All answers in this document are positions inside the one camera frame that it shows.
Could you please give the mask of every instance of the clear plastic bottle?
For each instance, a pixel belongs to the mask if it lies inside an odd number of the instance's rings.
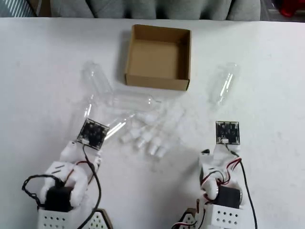
[[[86,62],[81,75],[90,90],[90,96],[93,95],[95,99],[104,101],[112,95],[112,88],[99,64],[92,61]]]
[[[101,101],[119,109],[151,111],[160,104],[151,95],[138,92],[112,90],[99,64],[86,62],[81,72],[83,80],[96,102]]]
[[[155,109],[161,102],[156,101],[150,94],[114,91],[112,95],[112,106],[120,109],[148,112]]]
[[[217,108],[227,99],[229,92],[236,77],[239,67],[235,63],[228,63],[221,67],[220,72],[213,78],[213,84],[210,91],[210,103]]]

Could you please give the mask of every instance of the gray fabric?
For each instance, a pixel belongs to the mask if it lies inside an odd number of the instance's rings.
[[[259,21],[260,0],[51,0],[55,17]]]

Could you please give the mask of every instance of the white tabletop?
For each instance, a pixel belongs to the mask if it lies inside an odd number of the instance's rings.
[[[136,23],[192,30],[185,93],[123,84],[129,32]],[[200,195],[198,153],[213,149],[215,120],[239,121],[240,152],[261,229],[304,228],[305,24],[229,21],[0,19],[0,225],[35,228],[35,202],[21,191],[67,143],[80,69],[100,63],[113,88],[148,92],[189,110],[183,147],[159,163],[131,145],[104,149],[101,208],[116,229],[170,228]],[[218,112],[207,106],[209,78],[227,62],[239,79]],[[33,181],[33,191],[41,183]],[[97,190],[92,185],[92,196]],[[244,228],[254,228],[251,212]]]

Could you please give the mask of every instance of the black circuit board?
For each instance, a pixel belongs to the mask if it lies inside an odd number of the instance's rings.
[[[76,140],[100,150],[108,131],[109,127],[87,118]]]
[[[239,145],[239,122],[216,121],[216,144]]]

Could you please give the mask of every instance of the brown cardboard box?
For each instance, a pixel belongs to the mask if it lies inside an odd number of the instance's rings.
[[[191,31],[133,25],[126,84],[186,91],[190,82]]]

